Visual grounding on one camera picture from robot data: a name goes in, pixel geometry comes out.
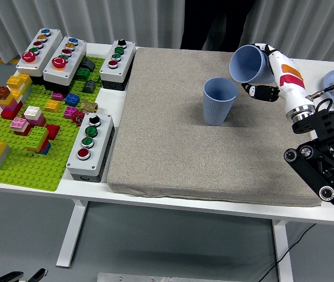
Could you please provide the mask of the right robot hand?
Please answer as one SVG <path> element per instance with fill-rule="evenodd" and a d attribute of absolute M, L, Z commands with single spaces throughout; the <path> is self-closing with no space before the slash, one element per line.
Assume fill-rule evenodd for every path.
<path fill-rule="evenodd" d="M 236 51 L 239 73 L 232 74 L 254 99 L 285 101 L 288 119 L 302 120 L 313 114 L 314 103 L 306 96 L 303 78 L 295 63 L 279 50 L 265 43 L 244 45 Z"/>

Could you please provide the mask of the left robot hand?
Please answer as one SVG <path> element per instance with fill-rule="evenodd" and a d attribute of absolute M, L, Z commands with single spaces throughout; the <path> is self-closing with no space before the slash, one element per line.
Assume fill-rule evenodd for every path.
<path fill-rule="evenodd" d="M 46 275 L 48 271 L 45 268 L 40 268 L 30 279 L 27 281 L 40 281 Z M 11 281 L 20 281 L 24 276 L 23 271 L 11 271 L 3 276 L 0 276 L 0 282 L 11 282 Z"/>

